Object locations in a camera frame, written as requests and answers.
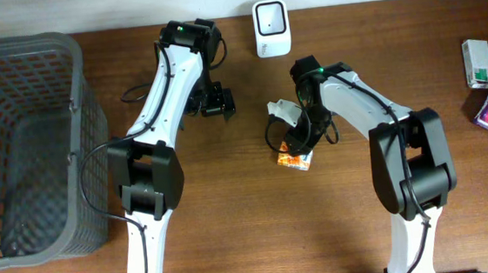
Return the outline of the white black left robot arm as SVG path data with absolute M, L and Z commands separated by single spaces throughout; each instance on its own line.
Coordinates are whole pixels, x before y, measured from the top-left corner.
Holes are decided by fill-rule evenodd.
M 86 154 L 81 167 L 104 151 L 128 226 L 126 273 L 163 273 L 167 226 L 182 197 L 184 172 L 175 151 L 184 115 L 232 117 L 230 89 L 211 80 L 226 42 L 211 20 L 170 21 L 155 42 L 156 76 L 126 136 Z

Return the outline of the orange small box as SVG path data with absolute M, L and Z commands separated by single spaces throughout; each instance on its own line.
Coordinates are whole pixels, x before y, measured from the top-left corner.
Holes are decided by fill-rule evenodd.
M 298 156 L 291 156 L 288 153 L 279 153 L 277 156 L 277 164 L 295 170 L 307 171 L 310 168 L 312 158 L 312 151 L 305 155 Z

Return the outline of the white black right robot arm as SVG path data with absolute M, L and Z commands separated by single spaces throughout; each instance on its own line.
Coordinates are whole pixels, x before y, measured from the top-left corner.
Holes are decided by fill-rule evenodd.
M 290 70 L 296 102 L 269 103 L 288 124 L 291 156 L 306 155 L 340 116 L 370 143 L 372 185 L 391 215 L 391 256 L 384 273 L 436 273 L 436 226 L 457 174 L 438 113 L 412 110 L 366 85 L 346 63 L 322 66 L 313 56 Z

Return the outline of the white green medicine box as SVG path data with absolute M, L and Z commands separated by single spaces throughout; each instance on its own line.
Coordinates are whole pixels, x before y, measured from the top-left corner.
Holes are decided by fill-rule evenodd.
M 467 39 L 461 45 L 466 82 L 472 89 L 488 89 L 488 42 Z

